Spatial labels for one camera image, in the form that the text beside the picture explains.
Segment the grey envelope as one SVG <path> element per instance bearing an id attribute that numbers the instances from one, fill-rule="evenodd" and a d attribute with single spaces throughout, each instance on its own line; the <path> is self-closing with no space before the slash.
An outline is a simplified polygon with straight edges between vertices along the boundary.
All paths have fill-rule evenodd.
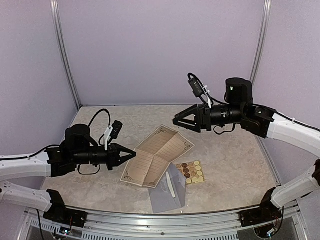
<path id="1" fill-rule="evenodd" d="M 176 198 L 172 198 L 167 185 L 166 172 L 169 172 Z M 174 164 L 170 164 L 156 188 L 148 190 L 152 212 L 160 214 L 181 209 L 186 204 L 186 179 Z"/>

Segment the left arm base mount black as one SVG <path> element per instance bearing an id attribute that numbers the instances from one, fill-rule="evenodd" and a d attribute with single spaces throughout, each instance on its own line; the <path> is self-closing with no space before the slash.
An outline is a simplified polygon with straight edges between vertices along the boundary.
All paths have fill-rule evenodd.
<path id="1" fill-rule="evenodd" d="M 50 196 L 51 207 L 44 211 L 44 219 L 70 227 L 83 228 L 85 226 L 87 212 L 66 207 L 62 196 L 56 190 L 48 189 L 46 192 Z"/>

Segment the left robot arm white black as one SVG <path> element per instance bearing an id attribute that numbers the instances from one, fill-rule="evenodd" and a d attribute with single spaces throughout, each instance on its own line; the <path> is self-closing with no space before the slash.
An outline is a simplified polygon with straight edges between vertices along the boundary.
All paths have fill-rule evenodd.
<path id="1" fill-rule="evenodd" d="M 2 156 L 0 158 L 0 199 L 7 203 L 50 213 L 63 223 L 70 218 L 70 211 L 58 191 L 33 190 L 22 186 L 9 186 L 9 181 L 19 178 L 65 176 L 83 165 L 100 167 L 109 171 L 136 156 L 136 152 L 117 143 L 100 146 L 91 137 L 91 129 L 76 124 L 65 131 L 60 145 L 50 145 L 30 156 Z"/>

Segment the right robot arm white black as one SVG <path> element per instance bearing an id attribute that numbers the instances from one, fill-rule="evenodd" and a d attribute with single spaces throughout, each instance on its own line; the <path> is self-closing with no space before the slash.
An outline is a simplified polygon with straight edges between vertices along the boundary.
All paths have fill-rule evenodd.
<path id="1" fill-rule="evenodd" d="M 202 104 L 195 104 L 176 114 L 172 120 L 175 126 L 201 133 L 203 130 L 214 131 L 216 127 L 240 125 L 243 130 L 260 138 L 278 140 L 316 157 L 320 156 L 320 130 L 273 108 L 254 104 L 253 85 L 249 80 L 239 77 L 228 78 L 225 81 L 224 102 L 217 102 L 193 73 L 188 74 L 188 83 Z M 319 188 L 320 161 L 317 160 L 314 166 L 302 175 L 285 185 L 268 190 L 255 216 L 260 222 L 266 222 L 275 214 L 276 209 Z"/>

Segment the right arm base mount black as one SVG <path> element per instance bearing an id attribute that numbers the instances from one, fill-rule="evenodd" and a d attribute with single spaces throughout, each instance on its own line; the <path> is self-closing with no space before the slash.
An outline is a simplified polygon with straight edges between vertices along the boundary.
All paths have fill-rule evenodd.
<path id="1" fill-rule="evenodd" d="M 239 218 L 242 227 L 258 225 L 276 220 L 276 218 L 281 219 L 283 217 L 281 208 L 275 206 L 271 202 L 272 193 L 275 189 L 276 188 L 273 187 L 266 192 L 259 207 L 239 212 Z"/>

